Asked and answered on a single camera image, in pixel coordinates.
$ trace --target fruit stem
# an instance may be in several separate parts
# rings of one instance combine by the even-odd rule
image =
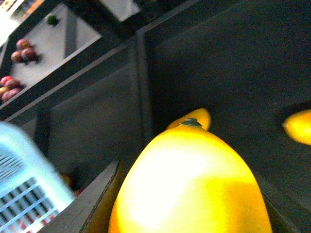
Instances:
[[[184,122],[181,122],[180,124],[194,127],[202,127],[202,125],[198,122],[196,118],[188,118]]]

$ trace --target green fruit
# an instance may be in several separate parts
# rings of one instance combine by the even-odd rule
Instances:
[[[57,25],[59,21],[55,14],[48,14],[45,17],[45,20],[48,24],[53,25],[53,26]]]

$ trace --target white plastic crate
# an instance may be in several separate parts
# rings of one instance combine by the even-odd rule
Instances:
[[[73,200],[32,139],[0,122],[0,233],[35,233]]]

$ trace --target yellow squash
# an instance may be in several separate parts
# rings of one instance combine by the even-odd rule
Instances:
[[[109,233],[271,233],[243,159],[195,119],[158,135],[114,203]]]
[[[198,122],[202,125],[202,128],[205,130],[208,130],[210,127],[211,119],[209,112],[205,108],[199,108],[192,111],[191,113],[188,113],[187,115],[184,115],[180,119],[173,121],[166,129],[169,130],[179,126],[179,124],[184,120],[186,120],[187,118],[197,119]]]
[[[311,146],[311,110],[291,115],[284,121],[283,127],[293,140]]]

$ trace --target apple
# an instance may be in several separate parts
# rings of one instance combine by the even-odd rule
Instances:
[[[14,88],[14,89],[8,91],[9,92],[9,98],[16,96],[21,91],[22,91],[22,89],[20,87],[17,87],[17,88]]]
[[[24,59],[21,57],[21,51],[15,51],[11,55],[11,60],[14,63],[23,63]]]
[[[10,79],[9,81],[7,81],[4,86],[8,87],[10,90],[20,87],[20,81],[16,80],[16,79]]]
[[[13,77],[12,76],[5,76],[0,80],[0,85],[4,86],[6,84],[7,81],[12,80]]]
[[[27,39],[20,39],[19,41],[17,41],[16,43],[16,47],[18,50],[23,50],[25,48],[29,48],[31,46],[29,40]]]
[[[7,102],[10,99],[10,91],[6,91],[3,93],[3,95],[1,96],[1,100],[3,102]]]
[[[9,90],[10,90],[10,89],[9,89],[8,87],[6,87],[6,86],[1,87],[1,88],[0,88],[0,98],[2,98],[3,94],[4,94],[5,92],[9,91]]]
[[[35,61],[37,59],[37,53],[33,48],[25,48],[21,52],[21,57],[24,61]]]

